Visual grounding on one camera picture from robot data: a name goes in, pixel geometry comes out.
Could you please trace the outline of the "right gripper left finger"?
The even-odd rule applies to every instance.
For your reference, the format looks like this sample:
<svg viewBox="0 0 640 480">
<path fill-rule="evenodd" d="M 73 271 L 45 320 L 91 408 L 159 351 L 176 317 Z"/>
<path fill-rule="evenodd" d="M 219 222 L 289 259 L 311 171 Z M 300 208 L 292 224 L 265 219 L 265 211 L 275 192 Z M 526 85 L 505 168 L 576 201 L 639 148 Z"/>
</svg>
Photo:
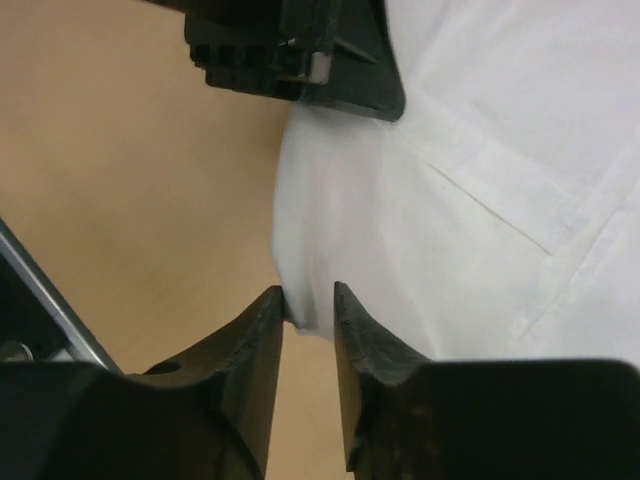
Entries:
<svg viewBox="0 0 640 480">
<path fill-rule="evenodd" d="M 284 326 L 280 287 L 143 374 L 1 367 L 5 479 L 261 479 Z"/>
</svg>

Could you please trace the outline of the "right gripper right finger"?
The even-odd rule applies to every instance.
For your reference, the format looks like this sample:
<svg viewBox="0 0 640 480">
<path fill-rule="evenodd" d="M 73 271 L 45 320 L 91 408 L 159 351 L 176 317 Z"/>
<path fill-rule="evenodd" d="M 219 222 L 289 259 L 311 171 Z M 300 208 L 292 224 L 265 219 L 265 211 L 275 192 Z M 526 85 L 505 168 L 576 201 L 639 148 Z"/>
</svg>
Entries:
<svg viewBox="0 0 640 480">
<path fill-rule="evenodd" d="M 635 479 L 639 372 L 616 360 L 443 362 L 334 286 L 346 467 L 358 479 Z"/>
</svg>

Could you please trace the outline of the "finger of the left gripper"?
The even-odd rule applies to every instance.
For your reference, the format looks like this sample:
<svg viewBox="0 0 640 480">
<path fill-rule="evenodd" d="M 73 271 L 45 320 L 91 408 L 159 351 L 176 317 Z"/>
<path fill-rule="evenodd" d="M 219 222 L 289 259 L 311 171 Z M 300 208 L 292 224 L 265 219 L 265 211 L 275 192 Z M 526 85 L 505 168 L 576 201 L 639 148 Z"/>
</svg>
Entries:
<svg viewBox="0 0 640 480">
<path fill-rule="evenodd" d="M 214 88 L 395 122 L 405 92 L 386 4 L 173 0 L 194 65 Z"/>
</svg>

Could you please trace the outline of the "white long sleeve shirt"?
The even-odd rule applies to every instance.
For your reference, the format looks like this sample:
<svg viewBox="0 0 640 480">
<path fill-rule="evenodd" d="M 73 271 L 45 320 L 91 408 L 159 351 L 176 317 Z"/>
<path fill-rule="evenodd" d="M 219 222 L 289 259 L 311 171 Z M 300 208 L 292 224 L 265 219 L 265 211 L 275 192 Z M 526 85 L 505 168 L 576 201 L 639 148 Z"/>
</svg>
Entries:
<svg viewBox="0 0 640 480">
<path fill-rule="evenodd" d="M 395 123 L 296 106 L 272 251 L 294 324 L 333 287 L 436 359 L 639 360 L 639 5 L 391 1 Z"/>
</svg>

